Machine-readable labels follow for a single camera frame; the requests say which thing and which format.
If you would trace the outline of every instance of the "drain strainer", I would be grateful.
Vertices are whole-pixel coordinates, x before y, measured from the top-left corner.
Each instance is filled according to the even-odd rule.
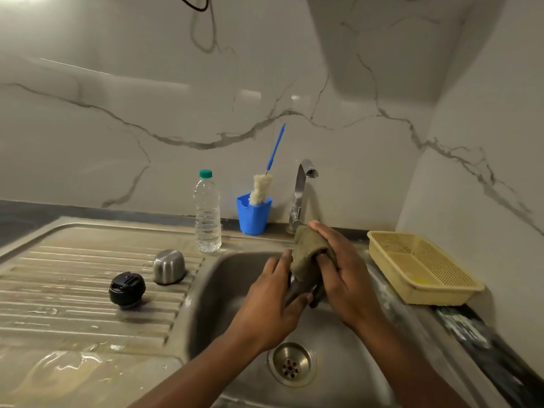
[[[268,352],[268,367],[282,384],[301,387],[316,375],[316,356],[297,343],[286,342]]]

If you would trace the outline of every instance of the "faucet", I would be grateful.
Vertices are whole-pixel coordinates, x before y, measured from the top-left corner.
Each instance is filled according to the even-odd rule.
[[[293,198],[293,204],[289,211],[289,226],[287,226],[287,232],[294,233],[299,225],[302,225],[300,220],[300,211],[302,210],[304,186],[306,185],[306,178],[318,177],[318,173],[315,167],[313,167],[312,161],[304,159],[299,164],[299,169],[296,173],[295,183],[295,197]]]

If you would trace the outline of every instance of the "black bottle cap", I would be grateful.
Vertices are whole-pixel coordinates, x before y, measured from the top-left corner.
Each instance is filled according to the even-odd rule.
[[[109,286],[110,300],[121,309],[129,309],[141,302],[145,292],[145,281],[140,274],[123,272],[115,276]]]

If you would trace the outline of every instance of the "black cable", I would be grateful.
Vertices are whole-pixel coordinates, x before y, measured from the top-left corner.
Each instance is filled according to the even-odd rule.
[[[206,5],[202,8],[200,7],[196,7],[194,5],[192,5],[190,2],[188,2],[187,0],[182,0],[185,4],[187,4],[189,7],[191,7],[193,10],[196,10],[196,11],[200,11],[200,12],[204,12],[208,9],[208,6],[209,6],[209,0],[206,0]]]

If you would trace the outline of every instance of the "blue plastic holder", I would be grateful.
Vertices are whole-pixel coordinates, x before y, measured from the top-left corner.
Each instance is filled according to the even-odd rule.
[[[240,230],[247,235],[259,235],[264,232],[267,226],[268,214],[272,206],[272,199],[261,205],[252,206],[249,204],[249,193],[236,198],[238,206],[238,219]]]

